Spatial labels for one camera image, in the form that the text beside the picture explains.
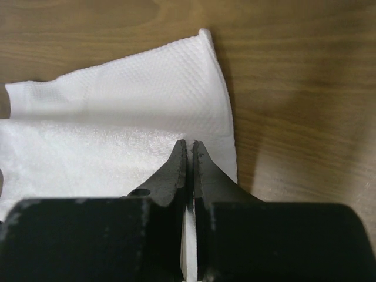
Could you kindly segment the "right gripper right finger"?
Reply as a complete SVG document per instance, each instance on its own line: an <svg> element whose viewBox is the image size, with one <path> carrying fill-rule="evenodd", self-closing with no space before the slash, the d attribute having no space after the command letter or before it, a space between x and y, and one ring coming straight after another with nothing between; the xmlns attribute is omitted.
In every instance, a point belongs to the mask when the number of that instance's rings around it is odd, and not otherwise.
<svg viewBox="0 0 376 282"><path fill-rule="evenodd" d="M364 225L338 203L264 202L193 146L201 281L374 281Z"/></svg>

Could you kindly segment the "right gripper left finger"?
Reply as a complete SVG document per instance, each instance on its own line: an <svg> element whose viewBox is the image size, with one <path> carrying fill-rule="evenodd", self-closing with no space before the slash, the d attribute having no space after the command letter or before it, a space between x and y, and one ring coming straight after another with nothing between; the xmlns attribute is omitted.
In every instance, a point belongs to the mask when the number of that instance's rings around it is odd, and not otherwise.
<svg viewBox="0 0 376 282"><path fill-rule="evenodd" d="M127 196L24 199L1 226L2 281L182 281L187 152Z"/></svg>

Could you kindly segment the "white towel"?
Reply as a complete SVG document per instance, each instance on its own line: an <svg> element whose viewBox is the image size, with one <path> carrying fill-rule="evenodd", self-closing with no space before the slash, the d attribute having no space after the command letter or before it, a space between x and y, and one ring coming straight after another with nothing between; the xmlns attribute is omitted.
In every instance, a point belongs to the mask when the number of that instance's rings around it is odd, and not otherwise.
<svg viewBox="0 0 376 282"><path fill-rule="evenodd" d="M150 51L6 85L1 215L25 196L117 196L151 175L178 138L201 140L237 180L233 115L207 29Z"/></svg>

